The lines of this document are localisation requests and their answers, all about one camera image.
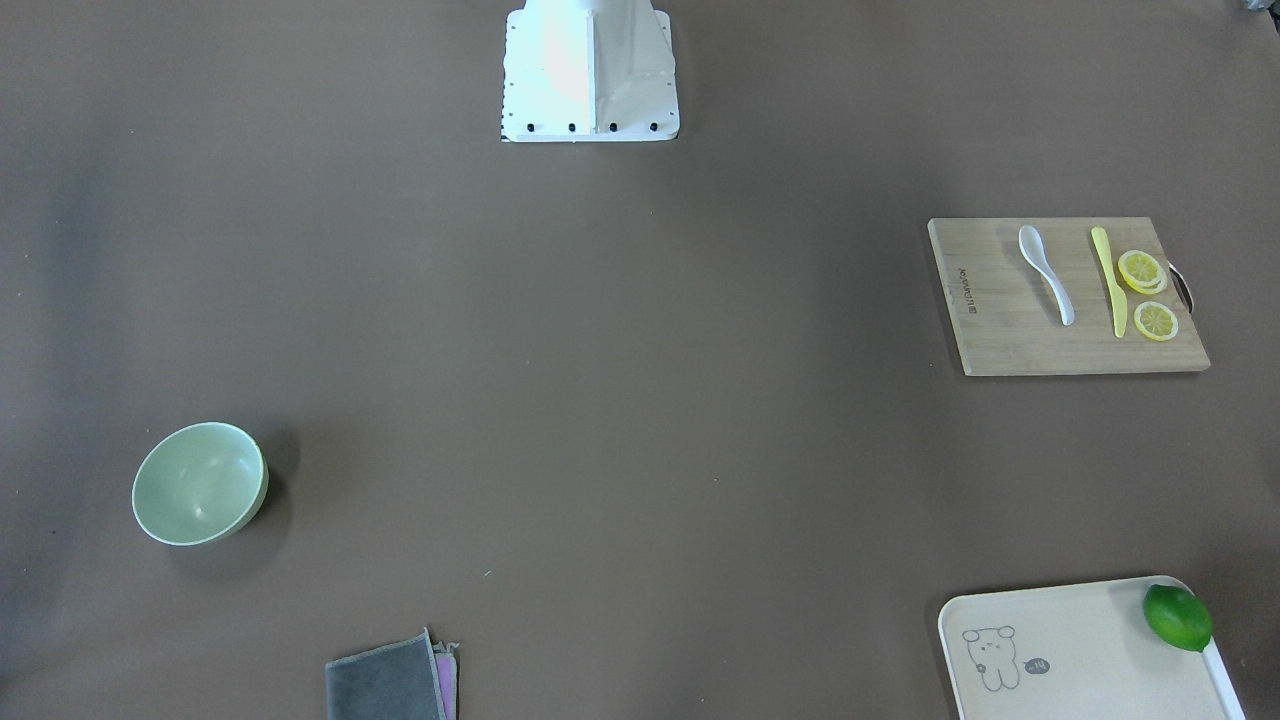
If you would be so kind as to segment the yellow plastic knife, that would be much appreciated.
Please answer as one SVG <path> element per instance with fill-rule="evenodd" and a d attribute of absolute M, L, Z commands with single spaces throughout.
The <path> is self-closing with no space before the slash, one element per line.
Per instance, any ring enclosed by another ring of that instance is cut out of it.
<path fill-rule="evenodd" d="M 1112 245 L 1107 231 L 1102 225 L 1091 228 L 1091 241 L 1098 259 L 1105 287 L 1108 295 L 1108 304 L 1112 316 L 1114 336 L 1120 340 L 1125 337 L 1129 324 L 1128 297 L 1120 286 L 1116 275 Z"/>

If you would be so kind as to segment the bamboo cutting board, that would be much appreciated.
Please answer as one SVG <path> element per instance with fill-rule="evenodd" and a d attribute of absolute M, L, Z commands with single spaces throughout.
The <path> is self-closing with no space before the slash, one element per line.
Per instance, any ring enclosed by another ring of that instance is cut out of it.
<path fill-rule="evenodd" d="M 936 218 L 928 224 L 973 377 L 1192 373 L 1210 357 L 1171 281 L 1128 284 L 1125 252 L 1167 269 L 1147 217 Z"/>

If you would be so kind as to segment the lower lemon slice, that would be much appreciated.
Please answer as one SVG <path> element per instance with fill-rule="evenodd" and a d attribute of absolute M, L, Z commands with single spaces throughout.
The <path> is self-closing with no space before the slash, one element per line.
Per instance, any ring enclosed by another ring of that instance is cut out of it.
<path fill-rule="evenodd" d="M 1133 322 L 1142 336 L 1156 342 L 1167 342 L 1180 331 L 1174 310 L 1156 301 L 1139 304 L 1133 313 Z"/>

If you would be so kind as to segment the white ceramic spoon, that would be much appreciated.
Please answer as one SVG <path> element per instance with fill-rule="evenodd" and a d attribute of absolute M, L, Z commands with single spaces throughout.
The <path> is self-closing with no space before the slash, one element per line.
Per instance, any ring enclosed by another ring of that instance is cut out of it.
<path fill-rule="evenodd" d="M 1061 324 L 1073 325 L 1076 319 L 1074 304 L 1065 284 L 1060 281 L 1057 272 L 1048 260 L 1044 241 L 1039 231 L 1030 224 L 1021 225 L 1018 232 L 1018 247 L 1027 264 L 1048 283 Z"/>

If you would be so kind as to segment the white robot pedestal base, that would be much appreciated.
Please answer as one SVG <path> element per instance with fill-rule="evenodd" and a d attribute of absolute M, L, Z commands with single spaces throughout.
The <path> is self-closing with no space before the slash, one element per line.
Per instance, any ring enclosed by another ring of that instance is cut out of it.
<path fill-rule="evenodd" d="M 506 17 L 500 140 L 678 137 L 672 23 L 649 1 L 526 1 Z"/>

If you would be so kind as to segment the grey folded cloth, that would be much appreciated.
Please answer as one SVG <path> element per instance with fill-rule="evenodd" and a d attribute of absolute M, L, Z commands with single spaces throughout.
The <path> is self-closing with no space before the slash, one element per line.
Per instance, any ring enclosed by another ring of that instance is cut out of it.
<path fill-rule="evenodd" d="M 325 665 L 329 719 L 456 719 L 457 643 L 430 630 Z"/>

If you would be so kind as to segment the upper lemon slice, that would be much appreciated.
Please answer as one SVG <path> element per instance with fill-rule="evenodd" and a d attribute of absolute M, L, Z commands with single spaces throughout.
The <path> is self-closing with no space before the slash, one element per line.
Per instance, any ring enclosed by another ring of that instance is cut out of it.
<path fill-rule="evenodd" d="M 1169 275 L 1160 261 L 1140 250 L 1125 251 L 1117 260 L 1117 270 L 1137 293 L 1157 295 L 1169 284 Z"/>

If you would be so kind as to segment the green lime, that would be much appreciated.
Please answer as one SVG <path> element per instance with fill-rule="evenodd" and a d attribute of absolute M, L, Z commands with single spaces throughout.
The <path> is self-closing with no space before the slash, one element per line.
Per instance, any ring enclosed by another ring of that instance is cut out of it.
<path fill-rule="evenodd" d="M 1203 653 L 1213 639 L 1213 619 L 1204 603 L 1179 585 L 1152 584 L 1143 598 L 1149 629 L 1171 647 Z"/>

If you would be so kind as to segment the lemon slice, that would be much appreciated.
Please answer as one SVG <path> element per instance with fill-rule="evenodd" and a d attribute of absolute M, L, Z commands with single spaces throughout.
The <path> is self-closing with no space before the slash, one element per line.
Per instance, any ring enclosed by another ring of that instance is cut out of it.
<path fill-rule="evenodd" d="M 1167 342 L 1180 331 L 1174 310 L 1156 301 L 1139 304 L 1133 313 L 1133 322 L 1142 336 L 1156 342 Z"/>
<path fill-rule="evenodd" d="M 1140 250 L 1125 251 L 1117 260 L 1117 270 L 1137 293 L 1157 295 L 1169 284 L 1169 275 L 1160 261 Z"/>

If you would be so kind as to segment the cream rabbit tray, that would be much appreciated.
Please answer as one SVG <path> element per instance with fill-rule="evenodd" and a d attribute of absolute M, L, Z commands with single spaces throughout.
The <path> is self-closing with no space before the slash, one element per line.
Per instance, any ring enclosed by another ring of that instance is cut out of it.
<path fill-rule="evenodd" d="M 1216 644 L 1179 650 L 1143 601 L 1167 575 L 961 594 L 937 628 L 963 719 L 1242 719 Z"/>

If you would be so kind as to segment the light green bowl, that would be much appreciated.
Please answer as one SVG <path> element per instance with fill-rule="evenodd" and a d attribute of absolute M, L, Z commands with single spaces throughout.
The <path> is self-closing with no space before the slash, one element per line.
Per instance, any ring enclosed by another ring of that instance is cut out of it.
<path fill-rule="evenodd" d="M 191 547 L 247 525 L 268 495 L 269 469 L 259 443 L 239 427 L 202 421 L 159 442 L 141 462 L 131 491 L 134 521 L 150 538 Z"/>

